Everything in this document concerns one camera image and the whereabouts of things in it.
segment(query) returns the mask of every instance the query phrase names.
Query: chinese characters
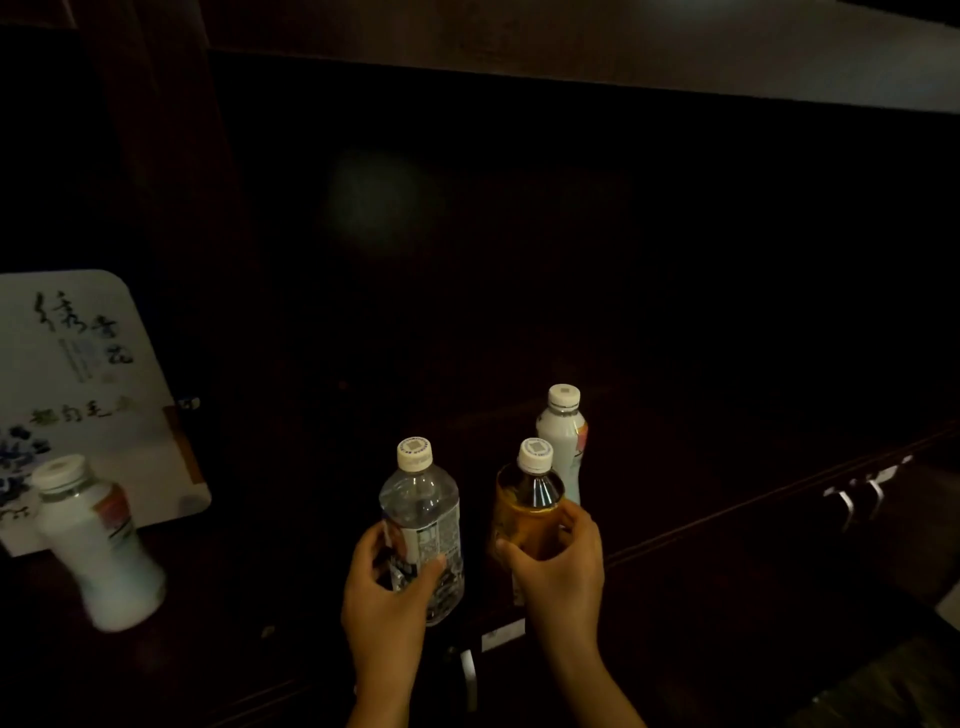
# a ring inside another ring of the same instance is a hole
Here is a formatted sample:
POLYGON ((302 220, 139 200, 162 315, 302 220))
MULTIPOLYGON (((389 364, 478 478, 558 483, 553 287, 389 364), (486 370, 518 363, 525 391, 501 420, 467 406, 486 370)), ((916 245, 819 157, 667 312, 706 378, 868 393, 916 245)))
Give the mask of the chinese characters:
MULTIPOLYGON (((89 331, 90 334, 101 339, 116 339, 119 335, 117 322, 102 313, 94 316, 88 324, 74 309, 73 302, 67 298, 65 291, 57 291, 56 305, 50 305, 48 313, 50 303, 52 302, 47 301, 42 291, 36 292, 34 298, 36 320, 39 324, 49 328, 51 332, 63 331, 84 334, 89 331)), ((108 344, 104 347, 103 352, 108 364, 133 364, 131 351, 118 342, 108 344)))
POLYGON ((96 400, 88 400, 83 407, 74 407, 71 404, 64 404, 60 409, 53 407, 33 411, 30 417, 30 424, 37 427, 50 427, 59 422, 81 423, 84 418, 103 418, 111 417, 114 413, 128 412, 136 408, 136 402, 126 395, 121 395, 116 399, 112 409, 105 409, 96 400))

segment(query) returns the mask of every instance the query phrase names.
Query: water bottle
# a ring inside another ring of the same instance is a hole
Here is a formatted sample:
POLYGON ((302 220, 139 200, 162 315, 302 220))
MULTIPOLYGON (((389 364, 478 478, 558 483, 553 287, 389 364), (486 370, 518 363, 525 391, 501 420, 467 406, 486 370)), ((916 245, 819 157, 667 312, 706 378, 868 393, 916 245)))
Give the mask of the water bottle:
POLYGON ((390 580, 398 592, 417 578, 423 565, 446 555, 446 569, 426 608, 428 626, 438 624, 464 595, 460 550, 460 492, 449 473, 433 462, 424 437, 396 446, 398 470, 380 489, 384 533, 390 556, 390 580))
POLYGON ((587 420, 580 414, 580 390, 554 384, 547 407, 537 418, 537 436, 553 446, 553 469, 566 487, 566 497, 580 502, 580 465, 587 446, 587 420))

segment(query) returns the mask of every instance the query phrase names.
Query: hand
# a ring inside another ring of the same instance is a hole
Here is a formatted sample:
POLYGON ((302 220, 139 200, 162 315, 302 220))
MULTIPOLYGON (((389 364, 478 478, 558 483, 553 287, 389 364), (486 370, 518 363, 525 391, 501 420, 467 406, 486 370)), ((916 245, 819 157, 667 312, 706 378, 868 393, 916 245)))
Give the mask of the hand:
POLYGON ((446 567, 427 563, 402 592, 376 583, 373 559, 383 547, 383 523, 367 529, 353 551, 340 622, 347 632, 357 674, 357 703, 405 711, 414 687, 426 631, 426 604, 446 567))
POLYGON ((566 549, 548 561, 535 561, 516 545, 500 539, 496 549, 514 573, 530 616, 555 670, 599 660, 597 621, 603 593, 603 546, 590 514, 571 500, 558 506, 566 549))

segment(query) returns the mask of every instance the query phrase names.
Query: person's right hand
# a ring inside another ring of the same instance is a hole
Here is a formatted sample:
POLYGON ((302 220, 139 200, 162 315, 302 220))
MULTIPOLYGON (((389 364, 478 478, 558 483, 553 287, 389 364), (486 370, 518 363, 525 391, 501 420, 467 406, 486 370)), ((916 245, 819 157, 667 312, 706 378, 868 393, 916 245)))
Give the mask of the person's right hand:
POLYGON ((597 524, 571 500, 561 500, 558 507, 571 531, 561 531, 566 549, 559 556, 536 561, 508 541, 496 542, 523 591, 527 614, 554 669, 562 667, 566 658, 599 659, 597 621, 604 582, 597 524))

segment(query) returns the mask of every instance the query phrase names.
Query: white sign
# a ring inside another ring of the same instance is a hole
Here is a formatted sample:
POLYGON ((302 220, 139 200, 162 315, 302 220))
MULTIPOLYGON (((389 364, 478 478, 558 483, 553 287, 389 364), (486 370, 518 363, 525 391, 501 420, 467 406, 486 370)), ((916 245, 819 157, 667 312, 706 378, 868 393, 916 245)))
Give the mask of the white sign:
POLYGON ((210 503, 147 331, 107 271, 0 276, 0 540, 45 548, 29 474, 80 452, 127 491, 137 525, 210 503))

